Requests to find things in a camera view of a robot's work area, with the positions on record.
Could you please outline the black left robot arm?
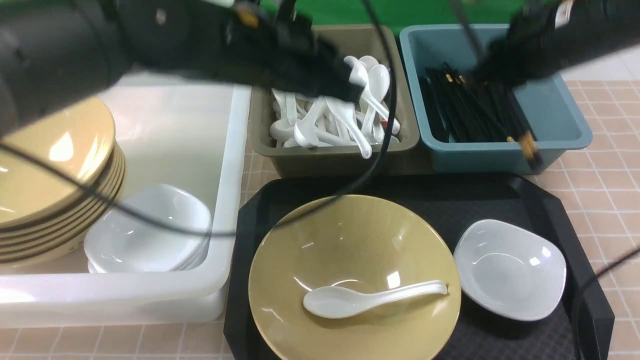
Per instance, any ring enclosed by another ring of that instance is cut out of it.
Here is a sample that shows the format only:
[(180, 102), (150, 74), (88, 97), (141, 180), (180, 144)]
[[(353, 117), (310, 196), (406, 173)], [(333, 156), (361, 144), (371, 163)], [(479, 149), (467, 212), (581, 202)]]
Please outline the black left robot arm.
[(114, 86), (133, 68), (355, 102), (364, 90), (293, 3), (3, 0), (1, 135)]

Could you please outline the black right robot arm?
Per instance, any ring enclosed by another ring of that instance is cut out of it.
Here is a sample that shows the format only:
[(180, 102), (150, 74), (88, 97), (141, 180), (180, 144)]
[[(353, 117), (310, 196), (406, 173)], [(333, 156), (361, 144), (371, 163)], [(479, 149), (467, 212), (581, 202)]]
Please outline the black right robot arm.
[(470, 75), (518, 87), (638, 45), (639, 38), (637, 0), (529, 0)]

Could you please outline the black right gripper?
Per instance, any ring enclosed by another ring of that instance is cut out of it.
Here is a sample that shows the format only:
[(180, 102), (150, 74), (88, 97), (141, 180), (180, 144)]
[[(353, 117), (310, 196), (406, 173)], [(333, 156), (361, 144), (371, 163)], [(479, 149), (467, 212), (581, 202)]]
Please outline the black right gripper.
[(560, 7), (559, 2), (526, 2), (505, 35), (489, 43), (472, 71), (473, 80), (513, 88), (562, 71), (566, 63), (550, 44)]

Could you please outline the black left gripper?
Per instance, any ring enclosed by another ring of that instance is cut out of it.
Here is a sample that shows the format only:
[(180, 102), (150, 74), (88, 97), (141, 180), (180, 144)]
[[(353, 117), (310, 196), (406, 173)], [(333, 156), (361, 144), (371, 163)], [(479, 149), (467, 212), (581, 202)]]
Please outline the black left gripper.
[(362, 84), (351, 79), (352, 66), (331, 41), (313, 31), (312, 19), (294, 2), (279, 2), (274, 9), (258, 2), (233, 3), (223, 48), (250, 85), (350, 103), (363, 92)]

